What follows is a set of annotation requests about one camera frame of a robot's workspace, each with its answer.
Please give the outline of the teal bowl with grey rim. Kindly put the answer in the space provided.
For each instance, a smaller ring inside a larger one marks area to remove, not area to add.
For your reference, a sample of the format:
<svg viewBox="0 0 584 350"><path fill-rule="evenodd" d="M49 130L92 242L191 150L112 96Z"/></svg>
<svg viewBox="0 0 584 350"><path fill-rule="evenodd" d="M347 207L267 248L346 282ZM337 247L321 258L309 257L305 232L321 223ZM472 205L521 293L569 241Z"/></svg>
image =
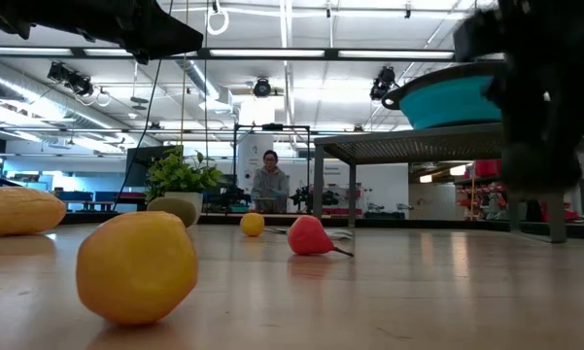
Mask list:
<svg viewBox="0 0 584 350"><path fill-rule="evenodd" d="M501 111L484 92L502 62L475 62L428 73L387 92L382 105L400 111L414 129L498 123Z"/></svg>

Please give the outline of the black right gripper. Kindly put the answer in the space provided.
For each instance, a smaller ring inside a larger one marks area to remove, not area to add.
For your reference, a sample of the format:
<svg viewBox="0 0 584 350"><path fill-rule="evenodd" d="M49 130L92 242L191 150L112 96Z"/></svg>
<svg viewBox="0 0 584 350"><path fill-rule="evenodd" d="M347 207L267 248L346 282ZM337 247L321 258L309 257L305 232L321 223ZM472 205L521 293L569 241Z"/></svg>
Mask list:
<svg viewBox="0 0 584 350"><path fill-rule="evenodd" d="M506 60L488 86L505 144L578 145L584 137L584 92L576 90L584 87L584 0L498 0L490 32L490 52Z"/></svg>

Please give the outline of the black table frame rail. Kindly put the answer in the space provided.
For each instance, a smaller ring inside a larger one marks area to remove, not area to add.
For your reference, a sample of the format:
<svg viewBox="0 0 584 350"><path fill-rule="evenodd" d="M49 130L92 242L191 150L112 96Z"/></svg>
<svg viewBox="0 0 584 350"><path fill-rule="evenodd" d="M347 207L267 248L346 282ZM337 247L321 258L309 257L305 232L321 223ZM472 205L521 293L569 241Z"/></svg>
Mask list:
<svg viewBox="0 0 584 350"><path fill-rule="evenodd" d="M117 213L68 213L60 225L101 224L116 217ZM295 216L266 216L265 223L269 226L290 226ZM201 225L239 225L241 216L201 216ZM348 220L342 218L322 218L322 223L328 228L343 228L348 226ZM507 221L437 221L437 220L400 220L400 219L356 219L356 228L414 228L414 229L456 229L456 230L492 230L510 231ZM550 229L546 223L521 222L523 233L549 236ZM566 224L567 238L584 239L584 225Z"/></svg>

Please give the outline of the blue bench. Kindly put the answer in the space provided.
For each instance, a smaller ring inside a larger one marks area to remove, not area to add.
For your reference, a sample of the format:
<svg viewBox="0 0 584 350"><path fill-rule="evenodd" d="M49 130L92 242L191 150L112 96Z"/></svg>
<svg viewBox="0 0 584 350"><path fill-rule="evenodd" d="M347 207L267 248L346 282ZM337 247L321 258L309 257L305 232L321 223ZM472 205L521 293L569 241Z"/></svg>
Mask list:
<svg viewBox="0 0 584 350"><path fill-rule="evenodd" d="M142 192L66 192L53 193L66 206L81 204L80 212L116 212L120 204L135 205L137 211L147 209L145 195Z"/></svg>

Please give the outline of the black metal frame stand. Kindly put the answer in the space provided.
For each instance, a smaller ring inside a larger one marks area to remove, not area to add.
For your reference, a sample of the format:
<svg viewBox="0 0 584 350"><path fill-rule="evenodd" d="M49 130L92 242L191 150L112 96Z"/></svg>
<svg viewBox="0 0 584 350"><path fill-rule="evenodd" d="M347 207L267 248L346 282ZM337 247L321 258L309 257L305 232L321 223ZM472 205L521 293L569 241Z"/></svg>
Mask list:
<svg viewBox="0 0 584 350"><path fill-rule="evenodd" d="M234 178L233 185L237 187L237 145L242 140L245 135L248 134L266 134L272 135L274 139L273 143L273 151L275 151L275 137L276 136L292 136L295 135L297 131L304 130L307 132L307 135L310 135L310 127L309 126L293 126L293 125L284 125L280 123L267 123L262 125L243 125L237 124L233 128L233 136L232 136L232 149L233 149L233 161L232 161L232 175ZM282 166L280 165L280 157L278 155L278 166L284 171ZM290 176L287 174L289 179L289 188L291 194L291 186L290 186Z"/></svg>

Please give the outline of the long yellow fruit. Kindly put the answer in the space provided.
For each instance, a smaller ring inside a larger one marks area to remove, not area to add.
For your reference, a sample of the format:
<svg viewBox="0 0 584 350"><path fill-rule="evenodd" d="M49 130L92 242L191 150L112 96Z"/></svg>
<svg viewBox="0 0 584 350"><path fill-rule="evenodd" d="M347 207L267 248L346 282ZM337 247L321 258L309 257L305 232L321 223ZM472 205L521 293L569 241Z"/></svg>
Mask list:
<svg viewBox="0 0 584 350"><path fill-rule="evenodd" d="M65 204L49 192L0 188L0 236L41 233L55 228L65 215Z"/></svg>

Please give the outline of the red storage bins rack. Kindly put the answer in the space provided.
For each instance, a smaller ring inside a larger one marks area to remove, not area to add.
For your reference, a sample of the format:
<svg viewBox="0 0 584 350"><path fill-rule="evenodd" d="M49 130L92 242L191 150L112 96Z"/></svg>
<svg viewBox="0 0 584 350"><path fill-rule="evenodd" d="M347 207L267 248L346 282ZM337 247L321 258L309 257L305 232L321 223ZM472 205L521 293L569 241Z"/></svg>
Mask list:
<svg viewBox="0 0 584 350"><path fill-rule="evenodd" d="M465 221L506 219L507 195L499 178L500 159L475 160L467 165L464 177L454 183L456 203Z"/></svg>

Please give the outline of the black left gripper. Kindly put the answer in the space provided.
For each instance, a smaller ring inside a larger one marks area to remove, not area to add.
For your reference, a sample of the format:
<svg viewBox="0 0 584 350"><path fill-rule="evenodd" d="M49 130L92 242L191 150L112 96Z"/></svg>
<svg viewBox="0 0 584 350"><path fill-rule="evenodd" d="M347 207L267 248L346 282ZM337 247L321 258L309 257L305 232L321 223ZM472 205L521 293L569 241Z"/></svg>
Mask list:
<svg viewBox="0 0 584 350"><path fill-rule="evenodd" d="M33 27L44 26L103 40L132 53L147 65L151 54L192 53L203 35L164 12L156 0L0 0L0 30L28 40Z"/></svg>

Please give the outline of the large orange fruit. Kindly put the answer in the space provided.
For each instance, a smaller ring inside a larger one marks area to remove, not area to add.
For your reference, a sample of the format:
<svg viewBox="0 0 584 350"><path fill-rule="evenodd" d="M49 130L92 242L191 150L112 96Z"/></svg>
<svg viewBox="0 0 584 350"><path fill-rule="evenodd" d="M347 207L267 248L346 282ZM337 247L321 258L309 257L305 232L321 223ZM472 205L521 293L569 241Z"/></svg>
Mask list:
<svg viewBox="0 0 584 350"><path fill-rule="evenodd" d="M76 284L89 311L119 325L147 325L194 289L198 256L184 223L162 211L106 221L80 245Z"/></svg>

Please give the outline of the white cabinet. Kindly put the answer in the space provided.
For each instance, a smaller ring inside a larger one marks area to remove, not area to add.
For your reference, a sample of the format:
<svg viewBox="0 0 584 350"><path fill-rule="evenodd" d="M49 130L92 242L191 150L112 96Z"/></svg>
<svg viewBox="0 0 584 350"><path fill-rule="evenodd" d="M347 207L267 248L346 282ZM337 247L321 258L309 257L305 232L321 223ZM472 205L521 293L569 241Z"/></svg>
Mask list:
<svg viewBox="0 0 584 350"><path fill-rule="evenodd" d="M255 173L263 167L263 154L273 149L272 135L248 134L237 145L237 187L251 197L251 210L257 210L252 195Z"/></svg>

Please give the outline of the olive green fruit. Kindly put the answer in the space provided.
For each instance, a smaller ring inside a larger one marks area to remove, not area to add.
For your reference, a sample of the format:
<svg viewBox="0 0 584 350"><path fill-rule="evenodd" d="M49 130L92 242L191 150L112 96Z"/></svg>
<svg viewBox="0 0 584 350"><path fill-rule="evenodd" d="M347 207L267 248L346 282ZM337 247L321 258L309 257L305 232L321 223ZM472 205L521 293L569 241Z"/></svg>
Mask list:
<svg viewBox="0 0 584 350"><path fill-rule="evenodd" d="M186 228L198 221L194 204L188 200L174 197L158 197L147 205L148 211L162 211L177 216Z"/></svg>

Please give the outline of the red orange pear with stem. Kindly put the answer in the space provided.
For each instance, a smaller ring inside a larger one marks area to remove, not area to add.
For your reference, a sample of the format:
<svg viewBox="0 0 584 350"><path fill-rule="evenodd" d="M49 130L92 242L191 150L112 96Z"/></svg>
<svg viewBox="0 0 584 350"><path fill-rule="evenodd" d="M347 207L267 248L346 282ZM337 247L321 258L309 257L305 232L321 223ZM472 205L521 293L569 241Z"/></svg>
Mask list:
<svg viewBox="0 0 584 350"><path fill-rule="evenodd" d="M297 218L288 230L291 250L300 256L322 255L336 252L348 257L354 254L337 248L327 236L322 222L313 216Z"/></svg>

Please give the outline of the dark monitor screen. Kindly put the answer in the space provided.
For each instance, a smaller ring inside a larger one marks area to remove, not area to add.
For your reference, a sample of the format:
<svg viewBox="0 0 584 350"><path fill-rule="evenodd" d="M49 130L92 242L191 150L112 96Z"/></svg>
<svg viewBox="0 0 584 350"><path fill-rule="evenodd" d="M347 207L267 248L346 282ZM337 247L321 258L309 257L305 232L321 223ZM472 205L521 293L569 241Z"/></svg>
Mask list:
<svg viewBox="0 0 584 350"><path fill-rule="evenodd" d="M144 188L149 177L149 168L154 162L169 156L172 151L182 154L183 147L176 145L129 149L126 155L123 184L129 188Z"/></svg>

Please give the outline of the black overhead beam with lights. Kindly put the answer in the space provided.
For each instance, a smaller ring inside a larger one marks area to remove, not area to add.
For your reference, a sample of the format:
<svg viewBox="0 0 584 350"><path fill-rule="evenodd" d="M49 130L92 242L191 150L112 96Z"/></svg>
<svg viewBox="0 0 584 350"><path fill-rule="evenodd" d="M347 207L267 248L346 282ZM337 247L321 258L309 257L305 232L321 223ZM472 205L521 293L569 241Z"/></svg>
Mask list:
<svg viewBox="0 0 584 350"><path fill-rule="evenodd" d="M0 46L0 56L30 58L123 59L133 55L120 48L60 48ZM217 49L205 48L196 52L164 54L160 59L196 58L201 60L343 60L343 61L413 61L453 62L452 51L436 50L361 50L361 49Z"/></svg>

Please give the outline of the person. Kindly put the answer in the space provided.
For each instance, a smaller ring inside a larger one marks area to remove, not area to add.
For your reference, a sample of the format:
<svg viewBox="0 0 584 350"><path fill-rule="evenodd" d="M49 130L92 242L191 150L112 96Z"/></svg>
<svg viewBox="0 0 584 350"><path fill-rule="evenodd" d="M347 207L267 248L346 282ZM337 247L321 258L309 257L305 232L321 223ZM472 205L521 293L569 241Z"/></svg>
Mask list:
<svg viewBox="0 0 584 350"><path fill-rule="evenodd" d="M285 213L290 193L287 174L278 166L278 155L268 150L263 166L255 171L251 192L255 210L260 213Z"/></svg>

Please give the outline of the small yellow round fruit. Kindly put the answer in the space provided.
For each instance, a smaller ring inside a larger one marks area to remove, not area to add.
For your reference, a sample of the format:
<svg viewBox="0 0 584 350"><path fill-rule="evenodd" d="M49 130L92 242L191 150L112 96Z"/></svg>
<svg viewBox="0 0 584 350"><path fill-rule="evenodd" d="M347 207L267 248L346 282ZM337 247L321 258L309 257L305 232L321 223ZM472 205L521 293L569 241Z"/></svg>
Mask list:
<svg viewBox="0 0 584 350"><path fill-rule="evenodd" d="M247 236L260 236L265 229L265 220L260 213L246 213L240 221L240 230Z"/></svg>

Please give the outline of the green plant in white pot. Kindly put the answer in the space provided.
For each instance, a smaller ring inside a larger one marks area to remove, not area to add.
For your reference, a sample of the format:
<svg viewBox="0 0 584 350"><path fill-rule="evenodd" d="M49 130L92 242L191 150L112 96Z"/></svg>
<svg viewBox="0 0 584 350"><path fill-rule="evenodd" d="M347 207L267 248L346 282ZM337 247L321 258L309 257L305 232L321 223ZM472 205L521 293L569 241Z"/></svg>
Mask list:
<svg viewBox="0 0 584 350"><path fill-rule="evenodd" d="M184 160L184 151L172 151L167 157L153 163L146 182L147 205L158 197L181 198L192 202L201 215L203 193L214 189L223 179L223 172L208 163L210 159L200 152Z"/></svg>

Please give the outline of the red cart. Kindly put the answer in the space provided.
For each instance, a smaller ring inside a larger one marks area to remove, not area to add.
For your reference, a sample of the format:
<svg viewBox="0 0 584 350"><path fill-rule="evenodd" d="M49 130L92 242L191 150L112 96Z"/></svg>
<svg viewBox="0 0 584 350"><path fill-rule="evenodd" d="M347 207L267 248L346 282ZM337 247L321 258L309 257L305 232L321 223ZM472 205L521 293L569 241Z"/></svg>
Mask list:
<svg viewBox="0 0 584 350"><path fill-rule="evenodd" d="M541 217L542 221L549 222L549 211L546 202L540 203ZM571 204L568 202L564 203L564 217L565 222L568 224L584 224L584 214L581 215L578 212L571 209Z"/></svg>

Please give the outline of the grey perforated metal shelf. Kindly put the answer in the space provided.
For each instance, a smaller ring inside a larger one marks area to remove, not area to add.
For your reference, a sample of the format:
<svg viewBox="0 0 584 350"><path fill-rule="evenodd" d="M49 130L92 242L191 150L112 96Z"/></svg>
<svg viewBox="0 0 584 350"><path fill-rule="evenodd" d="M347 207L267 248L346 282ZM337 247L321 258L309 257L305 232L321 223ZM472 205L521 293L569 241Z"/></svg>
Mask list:
<svg viewBox="0 0 584 350"><path fill-rule="evenodd" d="M326 154L349 165L349 190L354 193L359 165L494 159L501 156L503 138L497 122L323 137L314 146L312 214L320 219Z"/></svg>

